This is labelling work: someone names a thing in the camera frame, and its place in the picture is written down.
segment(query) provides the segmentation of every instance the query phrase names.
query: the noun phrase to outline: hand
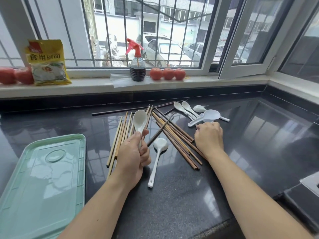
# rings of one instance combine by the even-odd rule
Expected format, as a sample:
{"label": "hand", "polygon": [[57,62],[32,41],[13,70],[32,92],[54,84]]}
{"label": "hand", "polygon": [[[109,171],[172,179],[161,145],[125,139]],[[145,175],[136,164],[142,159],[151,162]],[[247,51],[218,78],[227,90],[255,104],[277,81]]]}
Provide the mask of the hand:
{"label": "hand", "polygon": [[207,158],[224,150],[223,129],[218,122],[206,122],[197,125],[196,128],[196,146]]}
{"label": "hand", "polygon": [[144,140],[142,140],[141,148],[138,149],[142,136],[146,136],[148,133],[149,131],[146,129],[144,129],[142,134],[135,132],[120,146],[117,164],[113,173],[123,180],[129,190],[133,189],[140,181],[143,167],[151,163],[150,150]]}

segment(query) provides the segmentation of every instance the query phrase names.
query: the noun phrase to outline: left hand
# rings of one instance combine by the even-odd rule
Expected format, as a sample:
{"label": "left hand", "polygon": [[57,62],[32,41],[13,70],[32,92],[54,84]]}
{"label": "left hand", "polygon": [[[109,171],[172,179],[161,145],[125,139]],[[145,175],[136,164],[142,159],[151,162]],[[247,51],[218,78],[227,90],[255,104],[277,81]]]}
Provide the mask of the left hand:
{"label": "left hand", "polygon": [[142,140],[141,148],[138,149],[142,136],[146,136],[148,133],[149,131],[146,129],[142,134],[135,132],[120,146],[117,164],[112,174],[119,175],[119,178],[124,180],[123,182],[129,190],[133,189],[140,181],[143,167],[151,163],[150,150],[144,140]]}

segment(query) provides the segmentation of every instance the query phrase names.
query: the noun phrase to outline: forearm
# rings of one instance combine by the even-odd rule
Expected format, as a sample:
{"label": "forearm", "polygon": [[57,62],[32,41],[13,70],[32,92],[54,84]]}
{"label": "forearm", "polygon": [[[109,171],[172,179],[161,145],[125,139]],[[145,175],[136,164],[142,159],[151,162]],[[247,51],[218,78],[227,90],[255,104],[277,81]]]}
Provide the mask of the forearm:
{"label": "forearm", "polygon": [[308,239],[312,236],[242,171],[224,151],[208,156],[247,239]]}
{"label": "forearm", "polygon": [[58,239],[111,238],[128,192],[112,173]]}

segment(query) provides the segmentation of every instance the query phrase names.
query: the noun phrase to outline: plastic bag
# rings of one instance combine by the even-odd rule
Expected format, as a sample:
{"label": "plastic bag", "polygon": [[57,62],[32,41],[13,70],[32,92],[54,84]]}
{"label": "plastic bag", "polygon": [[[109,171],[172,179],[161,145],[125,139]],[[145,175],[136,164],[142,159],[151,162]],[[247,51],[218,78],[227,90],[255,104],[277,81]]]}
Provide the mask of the plastic bag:
{"label": "plastic bag", "polygon": [[26,57],[35,85],[71,84],[66,73],[61,40],[29,40]]}

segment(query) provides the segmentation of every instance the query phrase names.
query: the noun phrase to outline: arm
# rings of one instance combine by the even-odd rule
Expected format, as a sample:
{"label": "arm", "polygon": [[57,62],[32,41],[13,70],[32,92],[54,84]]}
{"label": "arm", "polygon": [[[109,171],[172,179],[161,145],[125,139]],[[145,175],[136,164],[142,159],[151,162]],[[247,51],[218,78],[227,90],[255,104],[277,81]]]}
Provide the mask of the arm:
{"label": "arm", "polygon": [[111,238],[130,190],[141,179],[143,167],[151,163],[150,151],[136,132],[123,142],[118,152],[117,165],[109,179],[84,206],[58,239]]}
{"label": "arm", "polygon": [[313,238],[224,152],[218,122],[197,126],[195,141],[216,173],[229,206],[247,239]]}

